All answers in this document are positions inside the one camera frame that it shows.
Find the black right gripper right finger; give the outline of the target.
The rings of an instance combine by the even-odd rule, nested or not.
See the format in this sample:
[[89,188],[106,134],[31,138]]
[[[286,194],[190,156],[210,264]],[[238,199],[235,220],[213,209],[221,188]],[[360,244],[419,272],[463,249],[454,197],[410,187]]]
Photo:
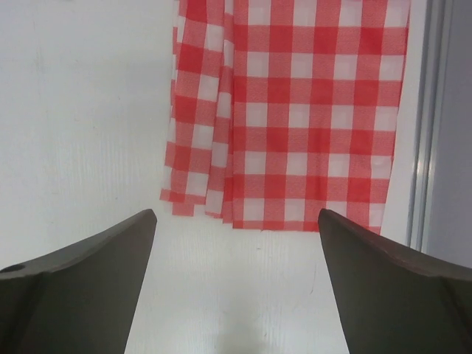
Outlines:
[[350,353],[470,353],[471,270],[323,209],[319,232]]

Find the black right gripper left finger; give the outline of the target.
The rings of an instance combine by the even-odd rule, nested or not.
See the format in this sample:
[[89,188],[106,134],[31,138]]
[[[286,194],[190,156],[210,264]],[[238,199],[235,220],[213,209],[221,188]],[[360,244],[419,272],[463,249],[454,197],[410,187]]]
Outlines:
[[2,353],[123,353],[157,219],[143,210],[97,235],[1,270]]

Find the red white checkered cloth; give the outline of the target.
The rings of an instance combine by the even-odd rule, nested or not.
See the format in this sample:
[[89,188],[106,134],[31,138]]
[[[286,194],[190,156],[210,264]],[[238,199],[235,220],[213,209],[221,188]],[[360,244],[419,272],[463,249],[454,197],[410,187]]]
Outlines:
[[175,1],[160,198],[236,229],[381,229],[409,1]]

